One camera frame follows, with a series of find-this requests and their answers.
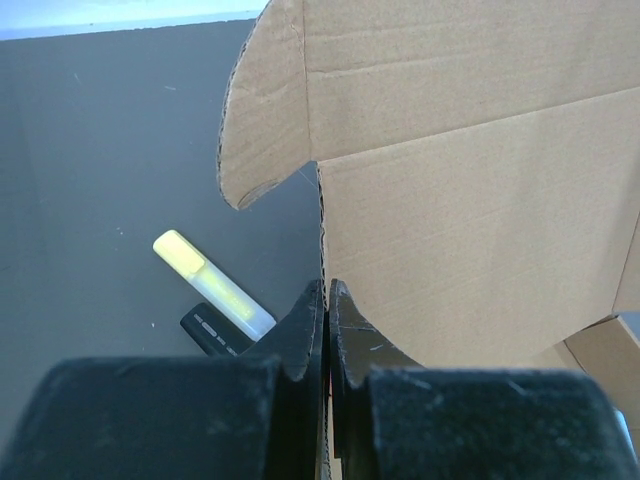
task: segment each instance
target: cardboard box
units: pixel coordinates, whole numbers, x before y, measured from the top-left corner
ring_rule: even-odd
[[[316,161],[325,276],[396,345],[427,366],[577,359],[637,428],[637,340],[581,330],[640,310],[638,132],[636,0],[272,0],[218,178],[242,208]]]

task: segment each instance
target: white wall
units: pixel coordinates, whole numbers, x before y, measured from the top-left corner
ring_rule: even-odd
[[[0,40],[255,18],[267,0],[0,0]]]

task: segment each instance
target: yellow highlighter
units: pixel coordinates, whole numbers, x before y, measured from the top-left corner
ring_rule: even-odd
[[[175,230],[153,242],[153,250],[254,342],[275,326],[264,308]]]

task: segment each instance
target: yellow cap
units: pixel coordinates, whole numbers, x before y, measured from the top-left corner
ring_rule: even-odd
[[[163,233],[153,242],[153,250],[185,279],[198,273],[207,259],[175,230]]]

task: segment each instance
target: table surface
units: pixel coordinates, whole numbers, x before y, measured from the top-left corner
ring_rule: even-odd
[[[282,318],[320,275],[315,167],[246,211],[216,184],[252,21],[0,42],[0,446],[56,362],[203,355],[201,301],[151,248],[175,228]]]

